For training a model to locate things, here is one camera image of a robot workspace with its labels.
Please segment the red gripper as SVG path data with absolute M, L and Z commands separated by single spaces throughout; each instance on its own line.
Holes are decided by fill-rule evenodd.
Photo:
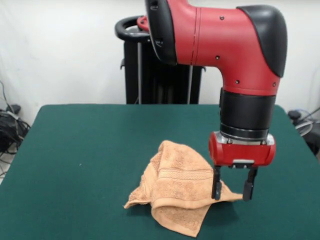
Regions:
M 212 132 L 208 142 L 209 154 L 213 160 L 213 182 L 211 198 L 221 197 L 221 166 L 251 166 L 244 182 L 244 201 L 250 201 L 253 196 L 255 178 L 259 166 L 269 165 L 276 154 L 276 140 L 268 134 L 265 141 L 241 141 L 223 136 L 219 131 Z

